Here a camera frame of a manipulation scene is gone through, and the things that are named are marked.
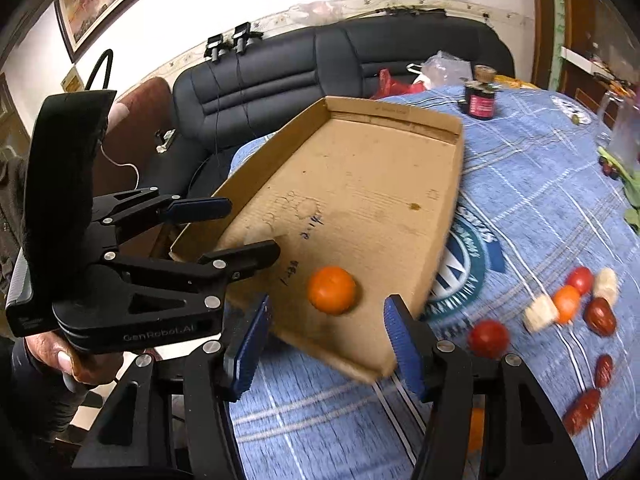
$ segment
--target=cork lid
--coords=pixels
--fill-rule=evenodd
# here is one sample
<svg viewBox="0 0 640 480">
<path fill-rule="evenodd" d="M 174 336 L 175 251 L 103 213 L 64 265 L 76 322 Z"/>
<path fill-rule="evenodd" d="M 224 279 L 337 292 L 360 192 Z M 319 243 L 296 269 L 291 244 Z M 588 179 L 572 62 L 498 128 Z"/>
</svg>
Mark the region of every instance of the cork lid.
<svg viewBox="0 0 640 480">
<path fill-rule="evenodd" d="M 474 68 L 476 80 L 481 83 L 493 83 L 495 78 L 495 68 L 487 65 L 476 65 Z"/>
</svg>

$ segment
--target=glass mug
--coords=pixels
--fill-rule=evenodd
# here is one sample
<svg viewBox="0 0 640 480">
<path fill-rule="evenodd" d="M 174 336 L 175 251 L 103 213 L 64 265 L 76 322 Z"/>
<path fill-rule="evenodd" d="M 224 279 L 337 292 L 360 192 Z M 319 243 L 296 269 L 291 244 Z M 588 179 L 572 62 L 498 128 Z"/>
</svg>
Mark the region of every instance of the glass mug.
<svg viewBox="0 0 640 480">
<path fill-rule="evenodd" d="M 618 116 L 609 130 L 604 124 L 604 112 L 610 102 L 618 105 Z M 640 108 L 629 98 L 620 97 L 614 92 L 607 92 L 602 97 L 598 108 L 596 124 L 596 144 L 605 148 L 610 155 L 633 175 L 640 171 Z"/>
</svg>

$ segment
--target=white cable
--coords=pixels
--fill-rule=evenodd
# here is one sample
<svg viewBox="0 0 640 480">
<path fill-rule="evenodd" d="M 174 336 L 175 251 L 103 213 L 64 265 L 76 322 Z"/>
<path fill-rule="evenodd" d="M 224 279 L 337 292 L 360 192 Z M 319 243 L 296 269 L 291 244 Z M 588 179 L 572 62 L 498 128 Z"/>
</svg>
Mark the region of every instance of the white cable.
<svg viewBox="0 0 640 480">
<path fill-rule="evenodd" d="M 119 168 L 124 168 L 126 166 L 130 166 L 131 168 L 133 168 L 133 171 L 136 172 L 136 187 L 134 187 L 133 189 L 137 189 L 138 188 L 138 184 L 140 183 L 140 172 L 138 171 L 138 168 L 135 167 L 134 164 L 118 164 L 115 160 L 113 160 L 109 155 L 107 155 L 104 152 L 104 148 L 102 147 L 102 143 L 100 143 L 100 151 L 102 152 L 102 154 L 104 155 L 104 157 L 114 166 L 118 166 Z"/>
</svg>

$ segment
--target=sofa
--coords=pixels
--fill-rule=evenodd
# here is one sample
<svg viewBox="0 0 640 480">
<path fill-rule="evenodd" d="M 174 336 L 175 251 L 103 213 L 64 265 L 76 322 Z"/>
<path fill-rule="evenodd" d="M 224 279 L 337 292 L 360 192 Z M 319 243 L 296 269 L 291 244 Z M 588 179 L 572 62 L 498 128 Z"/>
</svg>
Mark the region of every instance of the sofa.
<svg viewBox="0 0 640 480">
<path fill-rule="evenodd" d="M 245 143 L 326 95 L 370 98 L 382 68 L 412 82 L 406 66 L 439 50 L 514 76 L 513 57 L 492 28 L 443 10 L 300 28 L 249 44 L 242 55 L 204 60 L 175 81 L 176 137 L 165 153 L 151 156 L 141 186 L 210 196 Z"/>
</svg>

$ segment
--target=plaid tablecloth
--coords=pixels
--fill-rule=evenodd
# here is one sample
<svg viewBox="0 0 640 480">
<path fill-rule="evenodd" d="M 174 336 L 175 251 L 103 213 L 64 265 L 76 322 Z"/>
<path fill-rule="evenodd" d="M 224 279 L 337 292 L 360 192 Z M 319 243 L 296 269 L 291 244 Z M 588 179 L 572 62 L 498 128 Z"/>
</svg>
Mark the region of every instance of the plaid tablecloth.
<svg viewBox="0 0 640 480">
<path fill-rule="evenodd" d="M 500 92 L 496 116 L 476 121 L 460 114 L 461 94 L 451 87 L 388 99 L 460 115 L 465 127 L 458 210 L 422 318 L 462 346 L 476 320 L 503 322 L 511 351 L 523 356 L 560 415 L 593 386 L 595 361 L 609 353 L 612 383 L 574 438 L 589 478 L 599 478 L 640 432 L 640 238 L 623 221 L 622 186 L 600 173 L 595 117 L 566 96 Z M 241 148 L 232 169 L 264 142 Z M 580 265 L 612 267 L 620 279 L 615 336 L 599 338 L 582 319 L 529 335 L 523 309 L 541 292 L 553 294 Z M 250 479 L 380 480 L 410 477 L 429 407 L 397 375 L 358 384 L 272 340 L 231 413 Z M 478 463 L 478 454 L 468 458 L 465 478 L 476 478 Z"/>
</svg>

